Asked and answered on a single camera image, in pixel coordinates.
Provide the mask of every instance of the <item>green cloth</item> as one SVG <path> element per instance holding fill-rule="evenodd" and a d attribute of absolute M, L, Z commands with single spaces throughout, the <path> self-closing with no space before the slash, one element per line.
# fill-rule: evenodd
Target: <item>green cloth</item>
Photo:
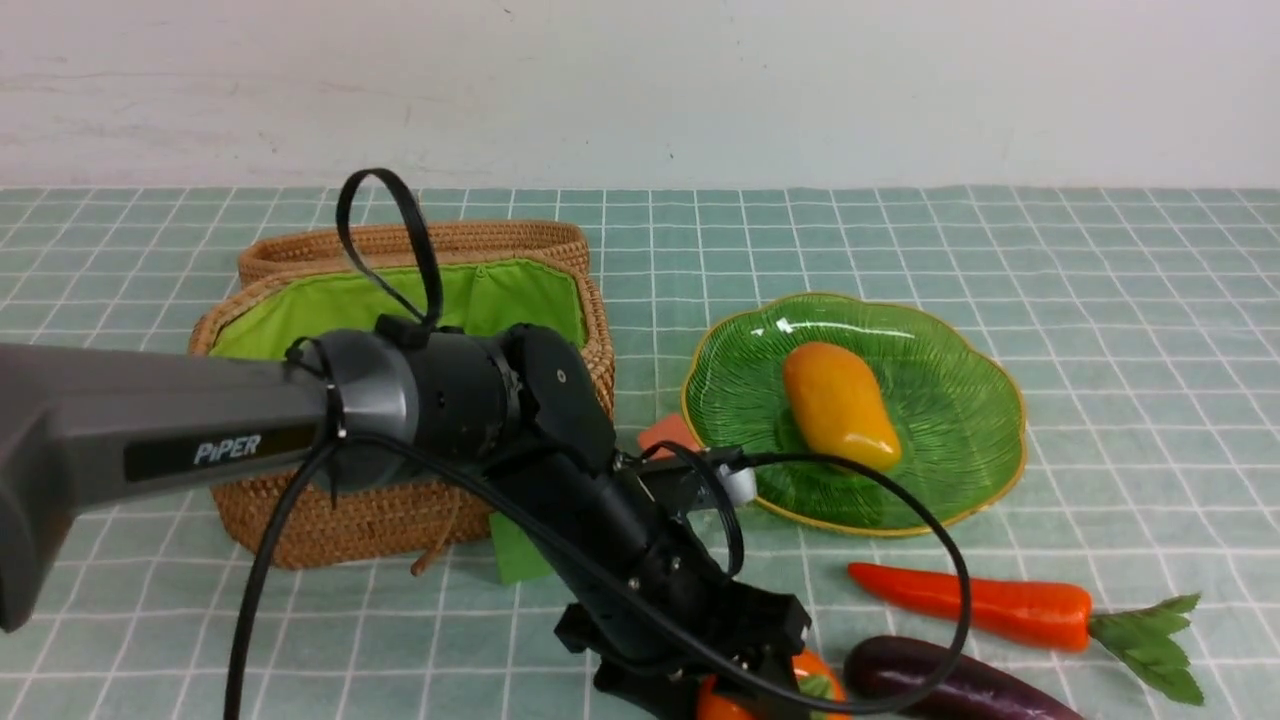
<path fill-rule="evenodd" d="M 383 269 L 379 274 L 416 307 L 426 305 L 417 268 Z M 512 259 L 444 265 L 440 281 L 443 325 L 489 336 L 517 323 L 531 323 L 557 331 L 575 347 L 586 343 L 577 281 L 566 273 L 532 260 Z M 300 278 L 223 328 L 210 355 L 279 360 L 298 337 L 338 328 L 372 329 L 380 314 L 407 313 L 360 273 Z"/>
<path fill-rule="evenodd" d="M 545 578 L 554 573 L 529 536 L 506 515 L 489 515 L 493 552 L 498 559 L 498 578 L 504 585 Z"/>

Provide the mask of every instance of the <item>white wall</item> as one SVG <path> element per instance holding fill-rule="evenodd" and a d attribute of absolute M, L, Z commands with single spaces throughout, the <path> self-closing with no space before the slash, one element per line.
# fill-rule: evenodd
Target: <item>white wall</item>
<path fill-rule="evenodd" d="M 0 184 L 1280 186 L 1276 0 L 0 0 Z"/>

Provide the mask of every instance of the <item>purple eggplant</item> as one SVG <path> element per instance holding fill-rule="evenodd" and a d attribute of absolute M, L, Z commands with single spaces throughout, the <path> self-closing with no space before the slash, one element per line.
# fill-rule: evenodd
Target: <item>purple eggplant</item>
<path fill-rule="evenodd" d="M 868 638 L 845 660 L 845 687 L 864 698 L 884 698 L 920 685 L 946 659 L 947 648 L 895 635 Z M 961 656 L 947 679 L 902 711 L 920 720 L 1084 720 L 1032 685 Z"/>

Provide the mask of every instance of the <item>green plate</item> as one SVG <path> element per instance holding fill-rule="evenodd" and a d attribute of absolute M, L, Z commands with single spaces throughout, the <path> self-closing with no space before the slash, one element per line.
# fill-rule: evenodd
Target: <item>green plate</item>
<path fill-rule="evenodd" d="M 783 297 L 708 331 L 681 392 L 694 437 L 705 447 L 806 451 L 782 361 L 812 341 L 840 345 L 876 373 L 902 446 L 888 474 L 943 524 L 991 506 L 1018 483 L 1027 411 L 1005 370 L 933 315 L 842 295 Z M 900 500 L 837 468 L 760 468 L 756 483 L 762 506 L 805 524 L 865 536 L 929 532 Z"/>

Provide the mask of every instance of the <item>wicker basket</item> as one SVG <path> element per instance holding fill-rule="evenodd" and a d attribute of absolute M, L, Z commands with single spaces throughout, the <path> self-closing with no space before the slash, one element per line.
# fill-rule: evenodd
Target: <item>wicker basket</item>
<path fill-rule="evenodd" d="M 429 229 L 438 255 L 515 250 L 525 258 L 556 260 L 575 275 L 586 277 L 590 272 L 586 236 L 582 228 L 573 224 L 553 220 L 456 220 L 431 223 Z M 412 254 L 408 232 L 401 224 L 355 227 L 351 240 L 370 266 L 379 258 Z M 241 284 L 247 287 L 298 266 L 347 269 L 351 263 L 333 229 L 271 237 L 255 242 L 241 254 Z"/>
<path fill-rule="evenodd" d="M 323 242 L 319 236 L 314 237 Z M 442 265 L 531 258 L 573 277 L 586 329 L 582 359 L 595 386 L 596 398 L 609 416 L 613 416 L 613 343 L 600 292 L 584 273 L 541 256 L 536 249 L 438 251 L 436 256 Z M 367 258 L 366 263 L 371 268 L 410 266 L 413 265 L 413 256 L 381 254 Z M 325 263 L 308 263 L 248 284 L 201 318 L 191 337 L 189 352 L 207 354 L 224 327 L 291 282 L 332 272 L 334 268 L 325 266 Z M 223 525 L 233 539 L 250 551 L 256 551 L 268 518 L 288 478 L 289 474 L 260 477 L 218 486 L 211 491 Z M 328 495 L 312 487 L 294 507 L 273 565 L 297 570 L 425 551 L 415 564 L 415 573 L 420 573 L 447 544 L 488 537 L 490 511 L 479 498 L 443 483 L 422 482 L 352 493 L 339 500 L 337 510 L 332 507 Z"/>

